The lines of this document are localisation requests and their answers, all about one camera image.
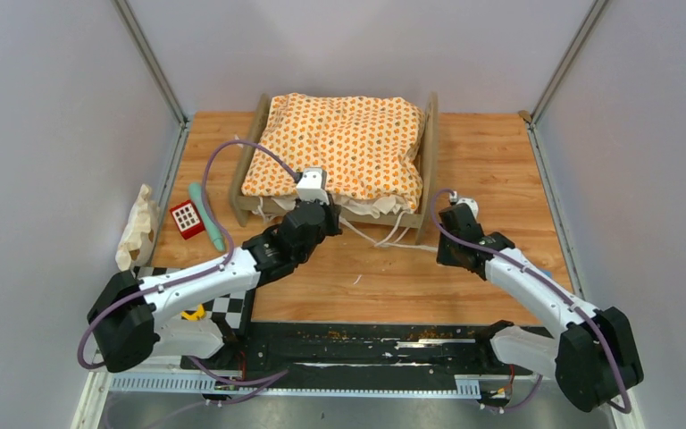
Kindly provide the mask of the white duck pillow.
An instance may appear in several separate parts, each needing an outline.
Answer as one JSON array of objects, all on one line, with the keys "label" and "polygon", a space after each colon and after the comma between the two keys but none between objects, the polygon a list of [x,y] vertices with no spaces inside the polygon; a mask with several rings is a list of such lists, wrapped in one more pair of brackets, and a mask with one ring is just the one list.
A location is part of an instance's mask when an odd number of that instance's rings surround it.
[{"label": "white duck pillow", "polygon": [[143,266],[149,261],[159,230],[159,215],[160,208],[153,199],[152,188],[142,184],[115,253],[120,271]]}]

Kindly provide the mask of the wooden pet bed frame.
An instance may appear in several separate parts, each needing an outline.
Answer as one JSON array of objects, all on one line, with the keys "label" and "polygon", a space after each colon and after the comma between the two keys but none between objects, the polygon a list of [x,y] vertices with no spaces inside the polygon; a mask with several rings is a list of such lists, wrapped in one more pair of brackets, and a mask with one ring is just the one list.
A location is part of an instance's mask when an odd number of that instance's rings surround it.
[{"label": "wooden pet bed frame", "polygon": [[[267,123],[272,97],[263,94],[259,98],[247,138],[252,143],[259,143],[262,131]],[[431,92],[427,98],[425,107],[419,107],[425,113],[425,123],[420,140],[419,152],[415,158],[415,164],[422,177],[422,196],[420,205],[413,213],[406,213],[401,221],[401,226],[421,231],[424,229],[429,199],[434,194],[437,159],[439,154],[439,98],[436,92]],[[394,225],[398,214],[383,214],[379,217],[356,214],[348,208],[336,203],[341,208],[341,214],[351,222],[372,223],[382,225]]]}]

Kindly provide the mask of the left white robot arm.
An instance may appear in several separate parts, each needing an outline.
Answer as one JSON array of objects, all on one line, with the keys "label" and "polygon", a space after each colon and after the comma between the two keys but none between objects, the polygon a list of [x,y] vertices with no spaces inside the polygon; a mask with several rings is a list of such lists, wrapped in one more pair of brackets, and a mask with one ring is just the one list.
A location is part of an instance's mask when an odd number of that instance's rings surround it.
[{"label": "left white robot arm", "polygon": [[115,273],[90,308],[89,338],[101,355],[99,366],[120,373],[150,357],[205,358],[217,369],[231,367],[238,345],[225,322],[182,319],[183,311],[211,299],[254,290],[292,274],[327,237],[339,235],[340,208],[326,190],[327,173],[307,167],[296,185],[295,207],[281,222],[229,254],[174,273],[137,278]]}]

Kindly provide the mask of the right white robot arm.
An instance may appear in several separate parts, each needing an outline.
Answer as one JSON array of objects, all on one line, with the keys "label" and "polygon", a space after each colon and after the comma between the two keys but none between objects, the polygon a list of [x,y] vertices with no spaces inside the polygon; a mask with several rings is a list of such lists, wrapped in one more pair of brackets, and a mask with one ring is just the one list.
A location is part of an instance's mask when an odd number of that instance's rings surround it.
[{"label": "right white robot arm", "polygon": [[601,309],[581,299],[536,267],[504,234],[487,233],[476,215],[477,203],[452,189],[449,204],[431,219],[439,231],[437,262],[476,274],[499,287],[534,314],[547,330],[541,335],[508,321],[493,324],[474,349],[486,373],[519,366],[556,381],[569,402],[584,412],[608,405],[633,411],[629,390],[644,380],[640,355],[627,315],[617,307]]}]

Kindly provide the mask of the white rope tie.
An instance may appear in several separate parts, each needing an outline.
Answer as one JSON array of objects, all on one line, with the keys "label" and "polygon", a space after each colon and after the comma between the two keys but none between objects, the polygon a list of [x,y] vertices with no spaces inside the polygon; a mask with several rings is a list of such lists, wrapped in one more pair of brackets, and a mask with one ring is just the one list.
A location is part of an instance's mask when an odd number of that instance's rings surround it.
[{"label": "white rope tie", "polygon": [[369,237],[362,231],[359,231],[351,222],[349,222],[343,215],[339,217],[339,223],[341,225],[346,226],[348,229],[350,229],[352,232],[357,234],[358,236],[362,237],[363,239],[367,240],[372,244],[373,248],[411,248],[411,249],[419,249],[423,251],[428,251],[431,253],[437,253],[438,248],[433,247],[433,246],[427,246],[423,244],[403,244],[401,243],[401,240],[406,236],[406,234],[409,231],[408,227],[404,227],[404,229],[400,232],[400,234],[393,240],[390,240],[397,232],[399,227],[401,226],[401,221],[404,219],[404,216],[406,215],[405,211],[401,211],[397,217],[395,224],[389,234],[382,240],[376,240],[372,237]]}]

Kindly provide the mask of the yellow duck print blanket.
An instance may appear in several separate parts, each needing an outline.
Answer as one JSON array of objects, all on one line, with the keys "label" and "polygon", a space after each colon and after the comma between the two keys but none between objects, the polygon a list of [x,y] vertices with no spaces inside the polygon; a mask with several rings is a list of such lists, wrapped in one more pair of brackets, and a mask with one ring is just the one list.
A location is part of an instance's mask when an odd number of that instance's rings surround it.
[{"label": "yellow duck print blanket", "polygon": [[425,113],[402,97],[272,98],[240,192],[285,209],[296,196],[291,168],[321,167],[336,203],[359,215],[413,213],[423,184],[415,164]]}]

